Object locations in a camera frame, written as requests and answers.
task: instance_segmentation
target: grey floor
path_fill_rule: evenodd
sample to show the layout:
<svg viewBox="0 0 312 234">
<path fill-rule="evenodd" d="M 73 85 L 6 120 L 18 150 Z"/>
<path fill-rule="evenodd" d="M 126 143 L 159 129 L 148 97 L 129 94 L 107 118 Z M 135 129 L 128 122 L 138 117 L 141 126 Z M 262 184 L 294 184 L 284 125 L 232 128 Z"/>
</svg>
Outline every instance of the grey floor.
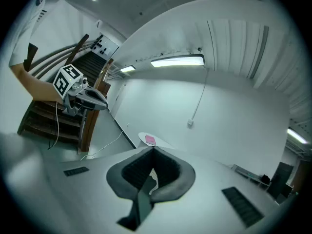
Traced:
<svg viewBox="0 0 312 234">
<path fill-rule="evenodd" d="M 98 115 L 93 131 L 89 154 L 94 154 L 99 149 L 115 140 L 119 136 L 120 132 L 120 129 L 115 124 L 108 110 L 101 111 Z M 58 142 L 52 149 L 47 150 L 49 147 L 48 139 L 28 132 L 23 132 L 22 136 L 32 140 L 41 150 L 43 156 L 49 160 L 55 160 L 59 162 L 75 161 L 80 160 L 87 154 L 81 153 L 78 155 L 77 148 L 74 145 L 64 144 L 61 142 Z M 131 149 L 133 148 L 130 143 L 127 141 L 124 135 L 121 135 L 118 140 L 103 149 L 101 152 L 97 153 L 95 158 L 118 154 Z"/>
</svg>

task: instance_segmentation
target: staircase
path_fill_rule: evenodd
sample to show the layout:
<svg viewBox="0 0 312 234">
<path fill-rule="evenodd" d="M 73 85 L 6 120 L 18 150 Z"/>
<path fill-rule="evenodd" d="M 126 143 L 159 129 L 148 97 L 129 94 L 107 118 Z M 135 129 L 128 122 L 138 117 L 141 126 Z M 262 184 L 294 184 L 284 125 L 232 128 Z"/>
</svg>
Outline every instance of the staircase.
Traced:
<svg viewBox="0 0 312 234">
<path fill-rule="evenodd" d="M 93 87 L 105 63 L 105 59 L 90 51 L 72 64 L 88 78 L 89 86 Z"/>
<path fill-rule="evenodd" d="M 89 86 L 93 87 L 105 63 L 105 59 L 93 52 L 88 52 L 86 55 L 73 61 L 72 64 L 87 77 Z M 52 77 L 49 82 L 52 83 L 54 78 L 55 76 Z M 55 102 L 50 101 L 34 102 L 28 113 L 24 116 L 22 129 L 20 129 L 19 132 L 31 132 L 55 140 L 58 134 L 55 105 Z M 72 143 L 77 146 L 82 117 L 68 116 L 62 113 L 63 110 L 64 106 L 58 104 L 58 141 Z"/>
</svg>

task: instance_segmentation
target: hanging cord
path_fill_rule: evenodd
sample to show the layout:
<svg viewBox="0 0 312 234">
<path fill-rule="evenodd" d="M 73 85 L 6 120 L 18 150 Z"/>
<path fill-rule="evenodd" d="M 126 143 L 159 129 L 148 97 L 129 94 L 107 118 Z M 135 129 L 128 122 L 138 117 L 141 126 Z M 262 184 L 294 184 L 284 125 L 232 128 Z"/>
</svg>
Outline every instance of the hanging cord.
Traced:
<svg viewBox="0 0 312 234">
<path fill-rule="evenodd" d="M 94 153 L 94 154 L 88 154 L 88 155 L 83 156 L 83 157 L 81 158 L 81 160 L 83 160 L 83 159 L 84 159 L 85 157 L 87 157 L 87 156 L 91 156 L 92 158 L 95 158 L 95 156 L 94 156 L 95 154 L 99 153 L 100 151 L 102 151 L 104 148 L 106 148 L 106 147 L 109 146 L 110 144 L 113 144 L 116 140 L 119 139 L 119 137 L 121 136 L 122 133 L 123 133 L 123 130 L 121 131 L 121 133 L 120 133 L 120 135 L 118 136 L 117 139 L 115 139 L 114 141 L 112 141 L 112 142 L 109 143 L 108 145 L 104 146 L 103 148 L 101 148 L 100 150 L 98 150 L 96 153 Z"/>
<path fill-rule="evenodd" d="M 203 91 L 201 92 L 201 95 L 200 95 L 199 101 L 198 101 L 198 103 L 197 103 L 197 106 L 196 106 L 196 108 L 195 108 L 195 111 L 194 111 L 194 113 L 193 113 L 193 115 L 192 115 L 191 120 L 193 120 L 193 119 L 194 119 L 194 117 L 195 117 L 195 114 L 196 114 L 196 111 L 197 111 L 197 109 L 198 109 L 199 103 L 200 103 L 201 98 L 203 97 L 203 94 L 204 94 L 204 91 L 205 91 L 205 87 L 206 87 L 206 83 L 207 83 L 207 77 L 208 77 L 208 69 L 207 69 L 207 68 L 204 68 L 204 69 L 206 70 L 206 77 L 205 77 L 205 84 L 204 84 L 204 88 L 203 88 Z"/>
<path fill-rule="evenodd" d="M 210 33 L 211 44 L 212 44 L 212 46 L 213 46 L 213 54 L 214 54 L 214 71 L 215 71 L 215 49 L 214 49 L 213 37 L 212 37 L 212 35 L 211 35 L 211 30 L 210 30 L 210 26 L 209 26 L 208 21 L 207 21 L 207 24 L 208 24 L 209 33 Z"/>
<path fill-rule="evenodd" d="M 55 134 L 55 128 L 56 128 L 56 125 L 55 125 L 55 121 L 54 121 L 54 118 L 55 118 L 55 115 L 53 114 L 53 122 L 54 122 L 54 134 Z M 49 150 L 49 149 L 51 149 L 51 138 L 49 138 L 49 147 L 48 147 L 48 149 L 47 150 Z"/>
<path fill-rule="evenodd" d="M 58 136 L 57 136 L 56 141 L 53 143 L 53 145 L 52 145 L 51 147 L 48 148 L 48 150 L 51 149 L 51 148 L 53 148 L 53 147 L 55 146 L 55 144 L 57 143 L 58 139 L 59 139 L 59 118 L 58 118 L 58 103 L 57 103 L 57 102 L 56 102 L 56 104 L 55 104 L 55 114 L 56 114 L 56 116 L 57 116 Z"/>
</svg>

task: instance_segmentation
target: doorway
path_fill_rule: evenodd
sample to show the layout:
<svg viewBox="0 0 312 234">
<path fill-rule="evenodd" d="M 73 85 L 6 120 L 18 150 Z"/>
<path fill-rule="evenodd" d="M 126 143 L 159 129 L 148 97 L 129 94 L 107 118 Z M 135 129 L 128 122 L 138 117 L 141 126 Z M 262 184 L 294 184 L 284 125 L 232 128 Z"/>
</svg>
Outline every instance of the doorway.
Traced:
<svg viewBox="0 0 312 234">
<path fill-rule="evenodd" d="M 297 172 L 292 180 L 291 185 L 293 185 L 293 190 L 295 192 L 300 192 L 305 179 L 307 178 L 309 171 L 311 169 L 311 163 L 308 161 L 301 160 Z"/>
<path fill-rule="evenodd" d="M 280 162 L 275 174 L 271 180 L 272 184 L 267 192 L 271 194 L 274 199 L 277 199 L 282 192 L 287 180 L 289 179 L 293 170 L 293 166 Z"/>
<path fill-rule="evenodd" d="M 111 115 L 113 116 L 114 119 L 115 119 L 115 116 L 116 116 L 116 114 L 118 112 L 118 109 L 119 109 L 119 107 L 120 107 L 120 105 L 121 105 L 121 103 L 122 103 L 122 101 L 123 101 L 123 99 L 125 97 L 125 87 L 126 86 L 127 86 L 127 84 L 123 84 L 121 86 L 121 88 L 119 90 L 119 93 L 118 93 L 118 95 L 116 97 L 115 103 L 114 103 L 114 105 L 113 105 L 113 107 L 111 109 Z"/>
</svg>

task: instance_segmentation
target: handrail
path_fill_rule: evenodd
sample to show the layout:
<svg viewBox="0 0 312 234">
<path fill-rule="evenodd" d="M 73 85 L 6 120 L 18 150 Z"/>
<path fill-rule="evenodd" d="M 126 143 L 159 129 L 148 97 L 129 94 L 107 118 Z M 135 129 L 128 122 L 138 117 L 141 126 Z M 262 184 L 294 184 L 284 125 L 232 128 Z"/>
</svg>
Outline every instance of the handrail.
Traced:
<svg viewBox="0 0 312 234">
<path fill-rule="evenodd" d="M 104 80 L 107 71 L 110 69 L 110 67 L 113 64 L 113 59 L 109 59 L 108 62 L 105 63 L 101 73 L 99 74 L 95 84 L 94 88 L 98 89 L 98 86 L 102 80 Z M 79 138 L 79 150 L 81 152 L 88 152 L 90 148 L 91 138 L 94 130 L 94 126 L 96 124 L 97 118 L 98 118 L 99 111 L 93 110 L 90 111 L 86 117 L 86 121 L 84 124 L 81 125 L 81 128 L 83 128 L 81 131 L 82 133 L 79 134 L 79 137 L 81 136 L 81 139 Z"/>
<path fill-rule="evenodd" d="M 82 46 L 82 47 L 86 47 L 86 48 L 89 48 L 90 46 L 92 45 L 91 44 L 88 44 L 88 45 L 85 45 L 85 46 Z M 43 69 L 45 69 L 47 66 L 49 66 L 50 64 L 52 64 L 53 62 L 55 62 L 56 60 L 60 59 L 61 57 L 67 55 L 67 54 L 70 54 L 73 50 L 70 49 L 70 50 L 67 50 L 65 52 L 63 52 L 62 54 L 58 55 L 57 57 L 51 59 L 50 61 L 48 61 L 46 64 L 42 65 L 42 67 L 40 67 L 38 70 L 36 70 L 32 76 L 36 76 L 37 74 L 39 74 Z"/>
<path fill-rule="evenodd" d="M 27 59 L 24 61 L 24 69 L 29 72 L 30 70 L 30 65 L 35 57 L 35 54 L 38 50 L 38 47 L 35 45 L 29 43 L 28 44 L 28 53 L 27 53 Z"/>
<path fill-rule="evenodd" d="M 78 51 L 78 53 L 80 52 L 80 51 L 83 51 L 83 50 L 85 50 L 85 49 L 87 49 L 87 48 L 89 48 L 90 46 L 86 46 L 86 47 L 82 47 L 81 49 L 79 49 L 79 51 Z M 37 79 L 40 79 L 41 77 L 43 77 L 48 71 L 50 71 L 52 68 L 54 68 L 56 65 L 58 65 L 59 63 L 61 63 L 62 61 L 64 61 L 64 60 L 66 60 L 68 57 L 70 56 L 70 54 L 69 53 L 67 53 L 67 55 L 66 56 L 64 56 L 63 58 L 61 58 L 61 59 L 59 59 L 59 58 L 56 58 L 56 59 L 54 59 L 53 60 L 53 64 L 51 64 L 48 68 L 46 68 L 41 74 L 39 74 L 38 75 L 38 77 L 36 77 Z"/>
<path fill-rule="evenodd" d="M 87 44 L 89 44 L 89 43 L 91 43 L 91 42 L 93 43 L 94 41 L 96 41 L 96 40 L 86 41 L 84 44 L 87 45 Z M 75 43 L 75 44 L 72 44 L 72 45 L 63 47 L 63 48 L 61 48 L 61 49 L 58 49 L 58 50 L 56 50 L 56 51 L 53 51 L 53 52 L 47 54 L 46 56 L 41 57 L 40 59 L 36 60 L 34 63 L 32 63 L 32 64 L 30 65 L 29 70 L 32 70 L 34 67 L 38 66 L 40 63 L 44 62 L 45 60 L 49 59 L 50 57 L 52 57 L 52 56 L 54 56 L 54 55 L 57 55 L 57 54 L 59 54 L 59 53 L 65 51 L 65 50 L 67 50 L 67 49 L 76 47 L 77 44 L 78 44 L 78 43 Z"/>
<path fill-rule="evenodd" d="M 84 37 L 78 42 L 76 47 L 73 49 L 72 53 L 68 57 L 67 61 L 65 62 L 65 66 L 72 63 L 75 55 L 78 53 L 79 49 L 83 46 L 83 44 L 86 42 L 86 40 L 89 38 L 88 34 L 85 34 Z"/>
</svg>

